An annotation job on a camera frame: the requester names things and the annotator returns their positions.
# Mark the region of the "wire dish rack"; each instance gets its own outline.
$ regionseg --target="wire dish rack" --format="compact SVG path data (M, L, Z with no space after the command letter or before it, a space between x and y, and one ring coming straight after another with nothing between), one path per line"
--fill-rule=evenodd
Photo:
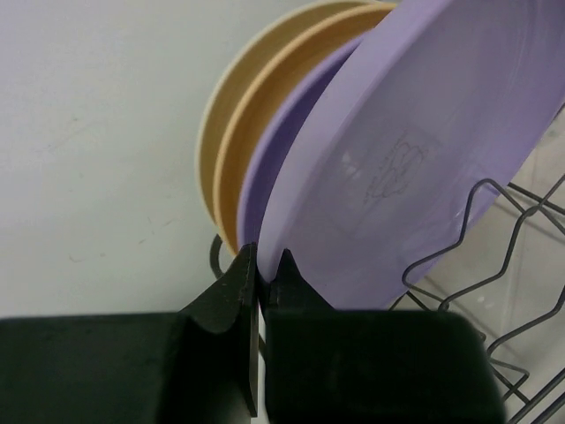
M492 284L501 282L502 278L509 272L509 265L515 255L520 235L533 217L543 216L550 224L553 232L545 230L547 237L561 238L561 241L565 241L565 208L552 202L552 197L562 186L565 186L565 174L562 174L551 189L543 195L538 195L513 183L510 183L507 187L503 187L492 179L479 181L472 187L469 193L463 214L462 229L457 242L452 246L447 246L439 252L430 254L426 258L422 258L420 261L410 265L403 273L403 283L408 290L402 297L397 299L389 309L392 310L398 307L421 308L427 311L447 311L455 309L459 313L466 314L465 308L460 305L460 301L466 297L472 297L473 294L477 295L477 293ZM449 254L463 245L468 235L468 221L475 194L482 188L488 188L498 192L503 199L508 201L508 204L515 212L515 221L509 235L508 247L502 257L500 268L493 275L483 278L480 281L467 284L464 288L460 288L451 293L443 292L438 294L437 292L423 288L420 285L421 282L416 285L412 284L410 281L412 270L438 256ZM222 275L219 260L221 245L222 240L219 236L216 236L210 248L210 266L216 277ZM482 330L483 325L478 322L475 314L468 314L469 316L467 316L470 321L478 324L476 325L477 332L485 343L486 354L491 363L493 374L500 382L502 400L507 404L508 416L510 417L508 424L522 424L525 422L533 424L545 423L552 417L555 417L555 414L565 405L565 387L559 387L560 383L565 380L565 367L550 378L543 387L536 389L533 394L528 395L523 391L523 387L525 387L526 383L531 379L531 370L527 367L523 367L520 364L520 360L506 360L503 359L504 355L500 355L500 353L505 350L505 347L511 345L515 339L524 337L526 334L535 333L539 326L558 315L565 303L565 281L563 281L562 284L561 293L554 299L552 305L547 305L547 309L544 313L538 314L516 328L504 332L504 334L494 336L492 331L487 333ZM562 333L560 332L554 336L562 337ZM565 359L562 360L562 364L565 366ZM544 405L544 402L547 403L548 399L552 399L552 401L549 402L550 405Z

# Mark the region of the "white wall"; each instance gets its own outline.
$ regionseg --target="white wall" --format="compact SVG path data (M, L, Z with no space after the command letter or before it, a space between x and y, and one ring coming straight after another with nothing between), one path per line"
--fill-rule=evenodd
M175 310L213 281L200 116L237 51L305 3L0 3L0 316Z

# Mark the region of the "beige plate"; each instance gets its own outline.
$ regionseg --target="beige plate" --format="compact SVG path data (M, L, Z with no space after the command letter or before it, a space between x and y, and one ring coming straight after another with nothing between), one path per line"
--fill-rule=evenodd
M394 4L357 6L326 18L281 50L252 82L231 115L214 174L214 217L220 236L237 250L237 202L255 145L271 117L304 76L330 53L372 29Z
M196 147L196 180L212 219L218 148L231 114L245 90L263 67L305 30L340 11L367 3L366 0L339 0L309 4L292 11L255 37L225 71L206 107Z

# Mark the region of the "purple plate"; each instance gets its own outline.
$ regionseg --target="purple plate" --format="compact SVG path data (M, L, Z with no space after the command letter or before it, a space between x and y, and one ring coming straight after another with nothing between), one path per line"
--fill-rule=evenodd
M268 198L290 146L314 104L362 39L363 35L351 40L310 71L292 90L261 135L239 195L238 247L259 241Z
M403 0L290 148L261 226L263 277L289 248L334 307L403 294L406 268L457 240L471 188L507 184L562 105L564 22L563 0ZM478 191L470 224L495 198Z

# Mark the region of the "stack of plates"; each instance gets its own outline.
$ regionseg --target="stack of plates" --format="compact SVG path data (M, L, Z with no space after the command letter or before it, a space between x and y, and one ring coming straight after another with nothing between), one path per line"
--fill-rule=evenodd
M334 2L283 19L202 126L200 186L223 240L259 242L268 281L289 248L334 307L384 307L409 265L457 239L470 189L508 183L551 123L563 22L562 0ZM494 199L478 193L470 224Z

